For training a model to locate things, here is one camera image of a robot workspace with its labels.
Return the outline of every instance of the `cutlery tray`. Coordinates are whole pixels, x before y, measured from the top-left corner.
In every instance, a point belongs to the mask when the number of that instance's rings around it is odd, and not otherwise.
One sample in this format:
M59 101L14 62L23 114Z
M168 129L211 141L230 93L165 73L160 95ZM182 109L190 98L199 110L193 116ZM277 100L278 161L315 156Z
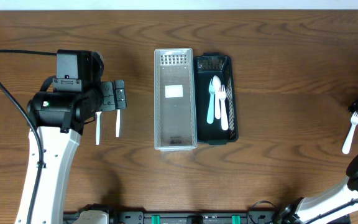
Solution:
M192 49L154 52L154 138L160 151L197 147Z
M196 120L198 142L210 145L222 145L238 139L236 101L231 59L219 53L204 53L193 59L196 93ZM214 76L219 77L226 87L226 113L229 129L223 131L221 119L212 124L206 122L209 106L209 83Z

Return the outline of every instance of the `wood grain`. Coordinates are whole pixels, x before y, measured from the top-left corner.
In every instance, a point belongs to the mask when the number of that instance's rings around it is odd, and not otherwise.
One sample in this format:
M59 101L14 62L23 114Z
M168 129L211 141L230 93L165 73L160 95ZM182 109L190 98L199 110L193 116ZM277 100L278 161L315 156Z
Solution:
M158 48L232 58L240 138L192 152L154 149ZM146 210L246 210L278 205L339 182L358 153L341 147L347 105L358 95L358 11L0 12L0 49L100 51L103 80L125 79L128 108L114 137L105 114L102 145L85 128L71 168L65 210L108 203ZM55 58L0 55L0 79L26 105ZM0 223L21 199L28 127L0 91ZM358 212L352 214L358 223Z

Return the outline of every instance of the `black plastic basket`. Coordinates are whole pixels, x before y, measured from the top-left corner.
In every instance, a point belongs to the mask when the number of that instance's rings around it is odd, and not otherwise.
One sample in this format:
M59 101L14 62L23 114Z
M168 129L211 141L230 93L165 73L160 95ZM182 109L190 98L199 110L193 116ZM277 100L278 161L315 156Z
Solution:
M238 139L236 101L234 97L234 81L231 59L219 53L204 53L194 58L196 116L198 142L210 145L222 145ZM229 129L223 131L221 120L214 117L214 122L208 124L206 117L209 104L209 83L214 76L220 78L226 86L226 112Z

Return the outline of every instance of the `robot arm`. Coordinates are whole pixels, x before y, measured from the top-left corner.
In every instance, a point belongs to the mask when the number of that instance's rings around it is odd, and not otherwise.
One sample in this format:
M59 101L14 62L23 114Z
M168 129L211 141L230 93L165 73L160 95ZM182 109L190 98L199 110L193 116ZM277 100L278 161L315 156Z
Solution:
M358 211L358 155L349 164L347 177L317 197L300 198L280 213L282 223L329 223Z
M29 133L29 166L16 223L62 223L71 163L88 119L105 111L126 108L124 81L101 82L103 61L96 52L59 50L57 75L45 81L27 105L42 143L44 164L38 164L35 136ZM47 92L53 83L53 92ZM100 123L97 125L100 134ZM38 166L43 166L37 180ZM39 181L38 188L34 183ZM33 190L36 190L32 202Z

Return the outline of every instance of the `white fork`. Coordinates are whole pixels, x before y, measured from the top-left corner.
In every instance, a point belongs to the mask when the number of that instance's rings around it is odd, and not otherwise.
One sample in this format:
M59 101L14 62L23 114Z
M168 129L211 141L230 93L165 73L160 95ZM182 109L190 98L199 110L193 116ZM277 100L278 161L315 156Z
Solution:
M227 122L227 113L226 113L226 104L224 100L226 99L226 89L224 85L222 85L219 89L218 97L221 100L221 122L222 122L222 130L229 129L229 123Z
M345 143L343 144L343 147L342 147L342 152L344 154L348 154L351 151L354 130L356 129L356 126L358 125L358 112L353 113L352 118L351 118L351 123L352 123L351 129L349 130L349 134L347 134Z

